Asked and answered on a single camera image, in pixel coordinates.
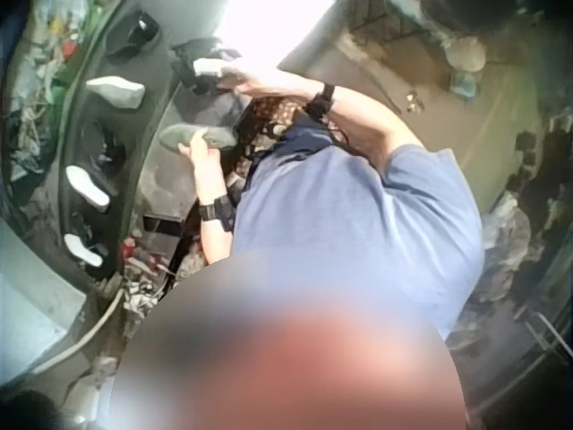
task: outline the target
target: white shoe sole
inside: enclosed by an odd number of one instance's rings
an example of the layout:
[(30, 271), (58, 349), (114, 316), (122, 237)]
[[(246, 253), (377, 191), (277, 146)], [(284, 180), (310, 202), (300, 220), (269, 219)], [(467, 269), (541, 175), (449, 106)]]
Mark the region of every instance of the white shoe sole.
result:
[(143, 101), (145, 87), (119, 76), (106, 76), (86, 82), (86, 88), (120, 109), (137, 109)]
[(101, 267), (104, 263), (103, 258), (86, 248), (76, 235), (65, 235), (64, 242), (73, 256), (85, 261), (90, 266)]
[(68, 166), (65, 168), (70, 185), (92, 206), (105, 211), (109, 206), (109, 196), (101, 191), (91, 180), (90, 175), (83, 168)]

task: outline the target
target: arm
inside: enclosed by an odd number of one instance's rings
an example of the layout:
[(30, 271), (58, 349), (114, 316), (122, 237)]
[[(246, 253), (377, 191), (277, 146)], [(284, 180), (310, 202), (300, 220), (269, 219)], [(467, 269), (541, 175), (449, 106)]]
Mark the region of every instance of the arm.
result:
[[(322, 92), (323, 83), (296, 74), (255, 70), (236, 61), (224, 69), (233, 80), (223, 86), (254, 97), (290, 96), (310, 102)], [(423, 147), (408, 126), (380, 102), (344, 87), (334, 91), (329, 116), (345, 131), (351, 146), (368, 157), (370, 162), (384, 168), (390, 154), (400, 146), (415, 144)]]
[[(218, 150), (207, 148), (203, 135), (207, 129), (196, 133), (189, 147), (179, 145), (181, 153), (191, 159), (193, 175), (197, 187), (197, 197), (202, 205), (213, 204), (215, 199), (227, 194), (227, 186), (220, 164)], [(231, 254), (233, 234), (226, 232), (221, 221), (201, 222), (201, 245), (207, 263), (212, 264), (227, 258)]]

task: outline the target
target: cable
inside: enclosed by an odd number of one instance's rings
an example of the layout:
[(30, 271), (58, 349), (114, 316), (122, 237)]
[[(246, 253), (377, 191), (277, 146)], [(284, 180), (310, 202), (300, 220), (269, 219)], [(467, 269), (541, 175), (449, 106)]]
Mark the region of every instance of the cable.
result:
[(67, 358), (73, 356), (74, 354), (76, 354), (77, 352), (80, 351), (80, 349), (82, 349), (90, 340), (93, 339), (93, 337), (96, 335), (96, 333), (103, 327), (103, 325), (107, 322), (107, 320), (109, 319), (109, 317), (112, 315), (112, 313), (116, 310), (117, 306), (119, 305), (121, 298), (124, 296), (124, 290), (122, 288), (119, 289), (119, 291), (117, 291), (117, 294), (115, 295), (114, 301), (111, 303), (111, 305), (109, 305), (109, 307), (107, 308), (106, 312), (102, 315), (102, 317), (99, 319), (98, 322), (96, 322), (96, 324), (91, 328), (90, 331), (88, 331), (81, 339), (78, 343), (76, 343), (75, 345), (69, 347), (68, 349), (66, 349), (65, 351), (62, 351), (61, 353), (59, 353), (57, 356), (50, 358), (48, 361), (42, 363), (41, 365), (38, 365), (36, 367), (34, 367), (31, 371), (30, 374), (42, 374), (44, 372), (46, 372), (46, 370), (54, 367), (55, 365), (63, 362), (64, 360), (66, 360)]

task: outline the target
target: blue t-shirt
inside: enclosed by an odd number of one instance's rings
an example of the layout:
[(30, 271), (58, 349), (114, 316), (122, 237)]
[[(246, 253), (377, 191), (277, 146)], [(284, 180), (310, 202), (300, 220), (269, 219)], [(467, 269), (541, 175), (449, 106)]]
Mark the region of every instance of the blue t-shirt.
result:
[[(450, 150), (403, 146), (381, 176), (308, 129), (261, 161), (237, 209), (232, 254), (285, 247), (368, 265), (374, 284), (401, 289), (443, 339), (483, 267), (479, 212)], [(368, 288), (355, 293), (367, 300)]]

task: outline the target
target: black wristwatch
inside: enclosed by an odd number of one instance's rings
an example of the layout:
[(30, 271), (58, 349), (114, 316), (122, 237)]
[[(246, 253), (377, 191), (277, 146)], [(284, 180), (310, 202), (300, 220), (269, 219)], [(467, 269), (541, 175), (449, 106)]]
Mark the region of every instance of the black wristwatch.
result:
[(334, 88), (334, 85), (325, 83), (322, 93), (317, 94), (307, 105), (305, 112), (310, 118), (318, 121), (319, 123), (322, 122), (322, 118), (328, 114), (330, 108), (332, 108), (332, 95), (334, 94)]
[(235, 228), (236, 209), (228, 195), (215, 199), (213, 204), (200, 205), (199, 215), (203, 221), (218, 219), (225, 231), (233, 231)]

